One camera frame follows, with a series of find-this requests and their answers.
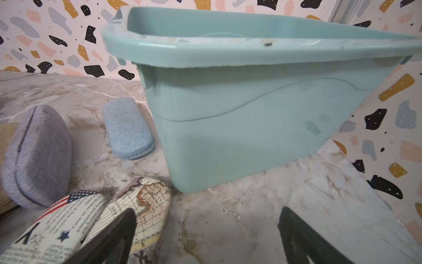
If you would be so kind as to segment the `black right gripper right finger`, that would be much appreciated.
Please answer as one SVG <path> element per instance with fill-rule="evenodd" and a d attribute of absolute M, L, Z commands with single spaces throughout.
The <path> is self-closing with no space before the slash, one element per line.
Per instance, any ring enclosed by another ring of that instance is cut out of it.
<path fill-rule="evenodd" d="M 288 207 L 281 210 L 278 229 L 289 264 L 352 262 Z"/>

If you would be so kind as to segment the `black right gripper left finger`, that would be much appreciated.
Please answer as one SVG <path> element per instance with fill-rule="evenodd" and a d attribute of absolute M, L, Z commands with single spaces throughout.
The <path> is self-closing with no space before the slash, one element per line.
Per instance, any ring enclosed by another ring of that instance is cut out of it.
<path fill-rule="evenodd" d="M 67 264 L 126 264 L 136 229 L 133 209 L 126 209 L 85 247 L 77 251 Z"/>

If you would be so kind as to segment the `lilac fabric glasses case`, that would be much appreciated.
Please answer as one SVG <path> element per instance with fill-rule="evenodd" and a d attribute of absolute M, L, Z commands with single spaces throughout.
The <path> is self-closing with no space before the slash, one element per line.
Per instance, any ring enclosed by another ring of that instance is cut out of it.
<path fill-rule="evenodd" d="M 71 176 L 72 143 L 65 121 L 54 108 L 42 104 L 29 109 L 8 151 L 20 190 L 15 203 L 44 210 L 65 196 Z"/>

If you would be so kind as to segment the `tan fabric glasses case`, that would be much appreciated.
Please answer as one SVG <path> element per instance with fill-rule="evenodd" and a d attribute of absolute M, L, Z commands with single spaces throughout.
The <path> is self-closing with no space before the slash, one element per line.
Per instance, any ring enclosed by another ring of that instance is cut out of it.
<path fill-rule="evenodd" d="M 1 214 L 15 208 L 17 204 L 14 200 L 20 195 L 11 170 L 12 165 L 8 151 L 18 126 L 18 123 L 1 124 Z"/>

